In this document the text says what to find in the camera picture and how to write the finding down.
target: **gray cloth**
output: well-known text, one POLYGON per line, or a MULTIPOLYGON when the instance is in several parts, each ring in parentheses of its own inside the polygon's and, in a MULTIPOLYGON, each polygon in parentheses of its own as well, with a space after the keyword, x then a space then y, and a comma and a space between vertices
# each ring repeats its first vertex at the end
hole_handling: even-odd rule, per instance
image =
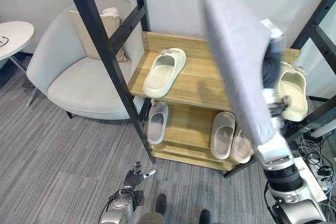
POLYGON ((262 65, 270 31, 241 0, 202 0, 207 39, 225 82, 237 124, 254 145, 275 129, 262 95, 262 65))

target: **slide sandal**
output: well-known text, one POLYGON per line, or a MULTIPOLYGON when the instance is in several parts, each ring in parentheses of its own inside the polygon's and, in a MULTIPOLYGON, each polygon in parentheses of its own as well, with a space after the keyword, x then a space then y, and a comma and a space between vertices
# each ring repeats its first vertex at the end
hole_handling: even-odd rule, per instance
POLYGON ((143 83, 142 88, 145 95, 152 98, 165 96, 185 63, 186 55, 182 49, 161 50, 143 83))
POLYGON ((237 127, 231 147, 231 158, 241 164, 247 163, 253 154, 250 140, 237 127))
POLYGON ((290 104, 281 114, 284 119, 300 122, 308 112, 306 99, 306 79, 304 71, 299 67, 293 67, 281 62, 280 75, 277 83, 279 98, 285 95, 290 97, 290 104))
POLYGON ((168 118, 168 105, 165 102, 155 103, 148 116, 147 141, 150 144, 160 144, 163 140, 168 118))
POLYGON ((235 123, 235 117, 230 112, 219 112, 215 116, 212 127, 211 152, 216 158, 226 159, 230 155, 235 123))

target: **wooden shelf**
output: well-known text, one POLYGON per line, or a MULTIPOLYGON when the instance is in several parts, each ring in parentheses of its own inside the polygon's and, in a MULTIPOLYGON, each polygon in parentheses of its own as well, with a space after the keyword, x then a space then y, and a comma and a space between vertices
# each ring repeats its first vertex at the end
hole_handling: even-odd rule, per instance
MULTIPOLYGON (((230 110, 222 78, 206 41, 199 38, 143 32, 145 53, 128 88, 132 95, 145 97, 142 85, 162 48, 181 48, 187 62, 170 91, 160 101, 169 105, 164 140, 151 145, 153 156, 172 161, 231 170, 232 159, 215 158, 210 150, 213 119, 219 111, 230 110)), ((284 61, 294 61, 300 50, 287 49, 284 61)))
POLYGON ((233 168, 232 164, 230 163, 219 163, 219 162, 206 161, 206 160, 197 159, 197 158, 188 158, 185 156, 179 156, 175 154, 159 153, 156 150, 153 150, 153 156, 162 158, 162 159, 176 161, 176 162, 208 167, 208 168, 217 169, 217 170, 231 170, 233 168))
MULTIPOLYGON (((162 48, 177 47, 185 51, 187 63, 168 94, 160 98, 174 104, 188 104, 218 110, 230 110, 222 78, 209 53, 206 41, 199 38, 143 33, 145 53, 129 84, 132 95, 145 97, 144 80, 162 48)), ((286 50, 284 61, 294 61, 300 50, 286 50)))
POLYGON ((234 163, 233 160, 227 159, 218 159, 212 155, 210 149, 198 148, 193 146, 186 146, 183 144, 175 144, 167 141, 163 141, 161 144, 151 145, 151 148, 158 153, 168 153, 168 154, 177 154, 186 157, 194 157, 199 159, 204 159, 207 161, 216 161, 219 163, 234 163))
POLYGON ((211 168, 213 168, 213 162, 215 162, 216 169, 218 167, 222 169, 223 165, 225 169, 228 167, 231 169, 234 162, 230 158, 217 159, 210 150, 212 124, 217 113, 217 111, 203 108, 169 105, 164 141, 158 145, 151 145, 153 153, 157 155, 165 154, 166 157, 178 156, 179 158, 182 157, 182 160, 188 158, 205 163, 209 162, 210 164, 206 167, 211 165, 211 168))

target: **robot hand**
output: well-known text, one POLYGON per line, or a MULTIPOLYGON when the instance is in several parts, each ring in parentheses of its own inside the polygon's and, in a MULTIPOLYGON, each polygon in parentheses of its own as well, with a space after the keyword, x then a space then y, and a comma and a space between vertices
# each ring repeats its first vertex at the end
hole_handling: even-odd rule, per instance
POLYGON ((124 179, 124 189, 132 188, 133 190, 144 181, 145 178, 153 175, 155 170, 152 169, 146 174, 141 174, 141 164, 140 161, 134 163, 134 167, 129 170, 124 179))
POLYGON ((140 167, 140 161, 134 163, 133 168, 126 174, 123 189, 117 190, 109 197, 98 223, 130 223, 136 207, 142 206, 144 202, 143 191, 134 190, 145 178, 155 173, 155 170, 151 169, 146 174, 141 174, 140 167))

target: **black shoe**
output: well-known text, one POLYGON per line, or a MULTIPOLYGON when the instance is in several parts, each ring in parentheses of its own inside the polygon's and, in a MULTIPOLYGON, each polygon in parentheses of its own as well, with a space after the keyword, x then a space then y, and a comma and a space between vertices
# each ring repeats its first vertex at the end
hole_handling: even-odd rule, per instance
POLYGON ((167 198, 164 194, 159 194, 158 197, 156 198, 156 203, 155 203, 155 212, 160 213, 162 216, 166 212, 167 208, 167 198))
POLYGON ((199 224, 210 224, 211 222, 211 214, 206 209, 202 210, 201 216, 199 218, 200 218, 199 224))

